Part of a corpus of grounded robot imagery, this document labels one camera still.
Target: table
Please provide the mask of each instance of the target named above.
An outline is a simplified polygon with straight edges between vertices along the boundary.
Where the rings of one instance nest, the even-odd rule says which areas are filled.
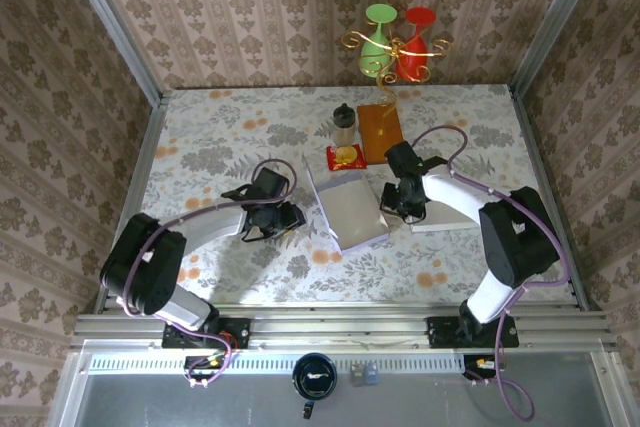
[[[505,190],[536,187],[514,107],[504,85],[396,87],[405,139],[450,123],[469,134],[457,168]],[[292,162],[299,185],[291,201],[307,225],[277,241],[244,244],[239,237],[211,242],[185,257],[179,282],[213,302],[429,302],[457,303],[476,288],[487,266],[479,229],[411,233],[387,216],[389,240],[346,256],[336,252],[305,173],[317,183],[332,173],[325,149],[331,113],[375,103],[376,87],[186,90],[171,94],[165,125],[143,200],[154,217],[210,204],[249,182],[254,166],[273,157]],[[423,158],[447,157],[455,132],[438,131],[416,148]],[[278,171],[289,175],[286,169]],[[365,175],[376,195],[394,181],[386,165]],[[559,276],[552,267],[544,277]],[[537,289],[526,300],[575,303],[570,287]]]

